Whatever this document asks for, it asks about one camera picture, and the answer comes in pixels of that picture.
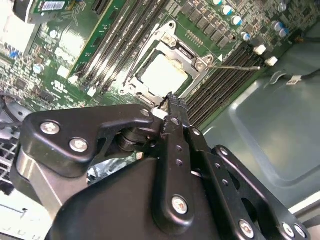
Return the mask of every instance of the motherboard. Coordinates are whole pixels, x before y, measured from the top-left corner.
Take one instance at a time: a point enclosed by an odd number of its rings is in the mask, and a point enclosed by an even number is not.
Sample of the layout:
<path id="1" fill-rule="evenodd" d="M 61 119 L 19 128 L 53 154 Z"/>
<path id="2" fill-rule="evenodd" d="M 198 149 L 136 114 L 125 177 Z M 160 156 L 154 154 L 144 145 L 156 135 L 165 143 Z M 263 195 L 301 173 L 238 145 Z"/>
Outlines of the motherboard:
<path id="1" fill-rule="evenodd" d="M 0 89 L 31 111 L 153 108 L 173 92 L 200 127 L 317 22 L 314 0 L 283 2 L 38 0 L 20 17 L 5 0 Z"/>

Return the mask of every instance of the pci slot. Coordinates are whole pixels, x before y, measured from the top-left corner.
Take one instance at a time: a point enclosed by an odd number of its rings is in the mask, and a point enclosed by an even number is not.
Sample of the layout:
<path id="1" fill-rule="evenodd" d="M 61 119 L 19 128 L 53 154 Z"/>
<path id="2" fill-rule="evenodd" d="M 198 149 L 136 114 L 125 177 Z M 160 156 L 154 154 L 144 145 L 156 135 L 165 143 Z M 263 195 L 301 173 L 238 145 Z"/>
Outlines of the pci slot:
<path id="1" fill-rule="evenodd" d="M 110 0 L 95 0 L 91 10 L 100 16 L 106 10 L 109 2 Z"/>

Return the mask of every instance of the mounting hole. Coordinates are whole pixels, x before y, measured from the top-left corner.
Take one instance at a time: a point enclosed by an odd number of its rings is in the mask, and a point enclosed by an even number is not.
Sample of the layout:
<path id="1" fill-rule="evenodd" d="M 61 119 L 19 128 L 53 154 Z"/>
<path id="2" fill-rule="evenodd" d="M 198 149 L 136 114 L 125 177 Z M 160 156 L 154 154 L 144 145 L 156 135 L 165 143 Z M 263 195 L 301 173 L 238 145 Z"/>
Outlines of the mounting hole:
<path id="1" fill-rule="evenodd" d="M 181 147 L 181 146 L 177 145 L 177 146 L 175 146 L 175 148 L 176 148 L 179 152 L 182 152 L 182 147 Z"/>
<path id="2" fill-rule="evenodd" d="M 179 120 L 176 118 L 171 118 L 171 122 L 173 122 L 175 125 L 179 125 Z"/>
<path id="3" fill-rule="evenodd" d="M 150 113 L 149 113 L 148 110 L 142 109 L 140 112 L 142 113 L 142 115 L 144 115 L 144 116 L 146 116 L 146 117 L 150 117 Z"/>
<path id="4" fill-rule="evenodd" d="M 181 167 L 181 166 L 184 164 L 180 159 L 177 159 L 177 160 L 175 161 L 175 163 L 176 163 L 179 167 Z"/>
<path id="5" fill-rule="evenodd" d="M 222 182 L 223 182 L 224 185 L 226 185 L 228 187 L 229 182 L 227 180 L 223 179 Z"/>

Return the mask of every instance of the capacitor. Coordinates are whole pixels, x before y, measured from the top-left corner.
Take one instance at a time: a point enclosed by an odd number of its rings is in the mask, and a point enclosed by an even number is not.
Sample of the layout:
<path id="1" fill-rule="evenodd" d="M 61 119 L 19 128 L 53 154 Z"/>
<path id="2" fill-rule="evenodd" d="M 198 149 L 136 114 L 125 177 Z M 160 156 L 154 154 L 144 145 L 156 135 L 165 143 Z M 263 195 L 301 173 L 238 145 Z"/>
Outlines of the capacitor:
<path id="1" fill-rule="evenodd" d="M 58 32 L 56 30 L 52 30 L 49 35 L 50 38 L 55 39 L 58 36 Z"/>
<path id="2" fill-rule="evenodd" d="M 289 33 L 287 28 L 282 28 L 277 34 L 280 38 L 285 38 Z"/>
<path id="3" fill-rule="evenodd" d="M 284 24 L 283 24 L 282 22 L 280 22 L 280 21 L 273 21 L 273 22 L 271 23 L 271 28 L 272 28 L 273 30 L 275 30 L 276 32 L 280 32 L 281 29 L 284 28 Z"/>
<path id="4" fill-rule="evenodd" d="M 232 25 L 241 25 L 242 24 L 242 18 L 240 16 L 234 16 L 231 18 Z"/>
<path id="5" fill-rule="evenodd" d="M 243 41 L 248 42 L 251 39 L 251 36 L 249 33 L 246 32 L 242 32 L 241 33 L 241 38 Z"/>
<path id="6" fill-rule="evenodd" d="M 229 5 L 225 5 L 222 10 L 221 10 L 222 14 L 227 16 L 230 15 L 232 13 L 232 7 Z"/>
<path id="7" fill-rule="evenodd" d="M 218 6 L 222 3 L 222 0 L 212 0 L 211 3 L 212 5 Z"/>
<path id="8" fill-rule="evenodd" d="M 45 66 L 42 64 L 34 64 L 33 65 L 33 72 L 35 74 L 41 74 L 45 70 Z"/>

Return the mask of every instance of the ram slot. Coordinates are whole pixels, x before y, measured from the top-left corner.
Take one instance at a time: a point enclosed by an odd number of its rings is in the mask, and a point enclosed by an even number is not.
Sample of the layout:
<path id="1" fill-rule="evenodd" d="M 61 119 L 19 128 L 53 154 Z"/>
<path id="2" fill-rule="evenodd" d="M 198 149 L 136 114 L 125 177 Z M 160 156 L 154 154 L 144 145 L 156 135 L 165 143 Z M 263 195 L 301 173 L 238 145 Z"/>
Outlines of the ram slot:
<path id="1" fill-rule="evenodd" d="M 106 51 L 103 52 L 96 70 L 90 74 L 92 86 L 99 86 L 101 84 L 101 80 L 103 80 L 101 75 L 105 75 L 105 72 L 108 72 L 114 66 L 119 52 L 128 39 L 130 39 L 137 26 L 140 25 L 143 15 L 149 9 L 150 5 L 152 5 L 152 2 L 149 0 L 139 1 L 138 6 L 135 7 L 133 12 L 130 14 L 129 19 L 126 21 L 122 30 L 118 32 L 119 34 L 114 39 L 113 43 L 110 44 Z"/>
<path id="2" fill-rule="evenodd" d="M 262 65 L 263 60 L 255 55 L 248 46 L 239 47 L 224 65 L 253 67 Z M 199 127 L 221 106 L 228 103 L 232 95 L 253 75 L 254 71 L 218 69 L 199 90 L 188 99 L 190 123 Z"/>
<path id="3" fill-rule="evenodd" d="M 146 16 L 143 15 L 144 17 L 141 20 L 138 29 L 135 29 L 131 33 L 131 36 L 128 38 L 128 41 L 126 41 L 123 48 L 121 48 L 122 51 L 118 52 L 117 55 L 114 56 L 115 61 L 119 60 L 118 62 L 115 62 L 114 65 L 112 66 L 114 70 L 112 70 L 112 72 L 110 73 L 109 72 L 110 69 L 106 69 L 103 75 L 101 75 L 100 77 L 100 82 L 102 82 L 102 84 L 100 85 L 100 89 L 102 90 L 101 93 L 105 93 L 108 91 L 111 84 L 116 79 L 117 75 L 121 72 L 123 67 L 128 62 L 128 58 L 133 55 L 139 43 L 146 36 L 148 30 L 150 29 L 151 24 L 153 23 L 153 20 L 159 16 L 163 6 L 166 3 L 165 0 L 157 0 L 154 2 L 156 4 L 153 3 L 146 10 Z"/>
<path id="4" fill-rule="evenodd" d="M 99 69 L 99 66 L 102 64 L 102 54 L 110 49 L 115 42 L 115 38 L 117 34 L 123 31 L 124 23 L 130 17 L 132 11 L 136 9 L 138 5 L 138 0 L 135 1 L 135 4 L 132 4 L 131 1 L 126 1 L 124 6 L 122 7 L 118 17 L 115 19 L 114 24 L 111 25 L 110 30 L 106 33 L 104 38 L 102 39 L 99 47 L 94 52 L 93 56 L 91 57 L 90 61 L 81 69 L 80 77 L 87 79 L 90 83 L 90 77 L 93 76 L 93 73 Z"/>

